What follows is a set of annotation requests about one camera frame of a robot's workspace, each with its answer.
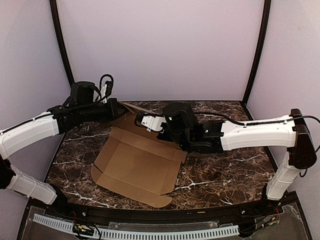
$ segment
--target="flattened cardboard box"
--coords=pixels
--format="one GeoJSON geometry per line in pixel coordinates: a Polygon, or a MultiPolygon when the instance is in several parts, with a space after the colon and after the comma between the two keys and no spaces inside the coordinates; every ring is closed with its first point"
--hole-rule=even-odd
{"type": "Polygon", "coordinates": [[[172,201],[162,195],[173,191],[187,153],[173,142],[158,140],[155,132],[136,127],[135,116],[129,112],[112,123],[91,175],[96,184],[108,190],[161,208],[172,201]]]}

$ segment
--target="marble table surface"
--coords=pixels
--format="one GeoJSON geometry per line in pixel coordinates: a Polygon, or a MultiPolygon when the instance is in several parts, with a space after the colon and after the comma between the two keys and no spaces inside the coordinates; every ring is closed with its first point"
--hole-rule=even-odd
{"type": "MultiPolygon", "coordinates": [[[[161,113],[169,101],[131,102],[161,113]]],[[[248,117],[238,101],[188,101],[195,112],[218,112],[238,121],[248,117]]],[[[218,119],[198,115],[199,122],[218,119]]],[[[58,186],[70,203],[131,210],[189,210],[241,204],[259,200],[263,186],[275,171],[262,147],[241,148],[218,154],[188,154],[181,165],[173,201],[154,208],[95,184],[91,166],[108,140],[111,129],[85,123],[69,131],[53,160],[46,182],[58,186]]]]}

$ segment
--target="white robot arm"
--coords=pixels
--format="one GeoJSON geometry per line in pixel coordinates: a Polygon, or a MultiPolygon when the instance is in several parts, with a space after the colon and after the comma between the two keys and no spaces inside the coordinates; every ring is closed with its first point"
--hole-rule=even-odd
{"type": "MultiPolygon", "coordinates": [[[[88,90],[87,86],[77,84],[81,86],[77,91],[79,88],[81,92],[88,90]]],[[[102,100],[91,103],[92,92],[88,102],[75,100],[73,90],[69,106],[53,107],[25,123],[0,131],[0,178],[3,180],[0,189],[11,189],[45,204],[53,204],[57,199],[57,189],[19,171],[10,165],[8,158],[28,145],[65,133],[83,122],[107,122],[120,116],[115,98],[108,99],[106,103],[102,100]]],[[[208,114],[225,117],[218,113],[208,114]]],[[[198,123],[190,105],[175,102],[165,107],[162,115],[137,115],[136,125],[158,132],[159,139],[174,141],[186,152],[206,154],[248,147],[286,147],[285,158],[264,193],[269,201],[278,201],[299,173],[317,160],[303,118],[298,109],[292,109],[290,115],[274,119],[237,122],[227,117],[227,120],[198,123]]]]}
{"type": "Polygon", "coordinates": [[[264,120],[227,120],[198,123],[190,105],[175,102],[166,106],[162,115],[142,114],[135,119],[136,126],[158,132],[158,138],[176,142],[181,149],[197,153],[221,153],[238,148],[282,146],[287,148],[284,159],[264,194],[270,201],[279,201],[301,171],[317,160],[310,133],[299,109],[290,115],[264,120]]]}

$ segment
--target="light purple wall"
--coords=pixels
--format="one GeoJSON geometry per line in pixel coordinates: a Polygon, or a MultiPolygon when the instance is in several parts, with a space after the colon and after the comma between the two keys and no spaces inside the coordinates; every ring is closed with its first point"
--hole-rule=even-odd
{"type": "MultiPolygon", "coordinates": [[[[255,119],[278,117],[299,108],[320,118],[320,1],[274,0],[265,44],[248,108],[255,119]]],[[[315,146],[320,126],[307,125],[315,146]]],[[[273,148],[279,163],[285,150],[273,148]]],[[[320,162],[298,178],[296,190],[313,239],[320,239],[320,162]]]]}
{"type": "MultiPolygon", "coordinates": [[[[48,0],[0,1],[0,129],[61,104],[69,95],[48,0]]],[[[61,137],[42,140],[10,161],[43,180],[61,137]]],[[[27,198],[0,190],[0,238],[14,240],[27,198]]]]}
{"type": "Polygon", "coordinates": [[[263,0],[59,0],[78,81],[120,100],[241,100],[263,0]]]}

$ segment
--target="wire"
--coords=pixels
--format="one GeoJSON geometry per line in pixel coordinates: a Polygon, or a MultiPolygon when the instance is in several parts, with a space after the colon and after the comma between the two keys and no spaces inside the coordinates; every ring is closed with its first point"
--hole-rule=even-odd
{"type": "Polygon", "coordinates": [[[275,209],[276,213],[278,214],[277,216],[278,216],[278,218],[279,218],[279,220],[280,220],[280,212],[279,212],[279,209],[278,209],[277,207],[275,207],[274,209],[275,209]]]}
{"type": "Polygon", "coordinates": [[[102,80],[103,80],[105,77],[110,78],[112,84],[114,83],[114,77],[113,77],[113,76],[111,76],[110,74],[104,74],[104,75],[102,75],[102,77],[100,78],[100,82],[99,82],[99,89],[100,89],[100,90],[101,90],[101,87],[102,87],[102,80]]]}
{"type": "MultiPolygon", "coordinates": [[[[297,120],[297,119],[314,119],[320,124],[319,118],[317,118],[315,116],[310,116],[310,115],[298,116],[298,117],[295,117],[295,118],[291,118],[291,119],[288,120],[288,122],[289,121],[293,121],[293,120],[297,120]]],[[[316,148],[315,152],[317,153],[319,151],[319,149],[320,149],[320,145],[316,148]]]]}
{"type": "Polygon", "coordinates": [[[241,234],[253,234],[253,233],[255,233],[256,231],[258,231],[258,230],[260,230],[260,229],[263,229],[263,228],[267,228],[267,227],[269,227],[269,226],[272,226],[272,225],[273,225],[273,224],[271,224],[272,221],[274,221],[274,220],[278,217],[278,215],[275,216],[275,217],[270,218],[266,223],[263,223],[260,227],[254,229],[254,230],[252,230],[252,231],[246,231],[246,230],[248,230],[248,229],[256,226],[256,225],[257,225],[258,223],[260,223],[262,220],[264,220],[264,219],[265,219],[265,217],[264,217],[264,218],[262,218],[260,221],[257,221],[255,225],[253,225],[253,226],[251,226],[251,227],[249,227],[249,228],[247,228],[247,229],[245,229],[245,230],[240,231],[240,233],[241,233],[241,234]]]}
{"type": "Polygon", "coordinates": [[[250,227],[242,230],[241,233],[243,233],[244,231],[249,230],[249,229],[253,228],[254,226],[256,226],[257,224],[261,223],[266,217],[267,217],[267,216],[263,216],[263,217],[262,217],[259,221],[257,221],[255,224],[253,224],[252,226],[250,226],[250,227]]]}
{"type": "Polygon", "coordinates": [[[74,211],[72,211],[72,213],[73,213],[74,217],[76,218],[76,217],[77,217],[77,214],[76,214],[74,211]]]}
{"type": "Polygon", "coordinates": [[[11,131],[11,130],[13,130],[13,129],[16,129],[16,128],[24,125],[24,124],[27,124],[27,123],[33,122],[33,121],[35,121],[35,120],[38,120],[38,119],[41,119],[41,118],[45,118],[45,117],[51,116],[51,115],[54,115],[54,114],[53,114],[53,113],[48,113],[48,114],[44,114],[44,115],[37,116],[37,117],[35,117],[35,118],[33,118],[33,119],[29,119],[29,120],[23,121],[23,122],[21,122],[21,123],[19,123],[19,124],[17,124],[17,125],[14,125],[14,126],[12,126],[12,127],[10,127],[10,128],[7,128],[7,129],[5,129],[5,130],[3,130],[3,131],[0,131],[0,134],[5,134],[6,132],[9,132],[9,131],[11,131]]]}
{"type": "Polygon", "coordinates": [[[233,120],[232,118],[230,118],[230,117],[228,117],[228,116],[226,116],[224,114],[217,113],[217,112],[202,111],[202,112],[195,112],[194,114],[197,114],[197,115],[212,115],[212,116],[222,117],[222,118],[228,120],[229,122],[231,122],[233,124],[240,125],[240,126],[245,126],[245,124],[243,122],[239,122],[239,121],[233,120]]]}
{"type": "Polygon", "coordinates": [[[73,221],[79,220],[79,221],[83,221],[83,222],[86,222],[86,223],[90,224],[91,226],[93,226],[93,227],[97,230],[97,232],[98,232],[98,234],[99,234],[99,239],[98,239],[98,240],[101,240],[102,234],[101,234],[99,228],[96,226],[95,223],[89,222],[89,221],[87,221],[87,220],[84,220],[84,219],[81,219],[81,218],[78,218],[78,217],[75,217],[75,216],[66,216],[66,215],[63,215],[63,214],[55,211],[53,208],[51,208],[51,207],[49,207],[49,206],[47,206],[47,209],[50,209],[51,211],[55,212],[56,214],[58,214],[58,215],[60,215],[60,216],[62,216],[62,217],[64,217],[64,218],[66,218],[66,219],[72,219],[73,221]]]}
{"type": "Polygon", "coordinates": [[[302,175],[301,172],[299,172],[300,178],[304,178],[307,175],[308,168],[305,169],[304,174],[302,175]]]}

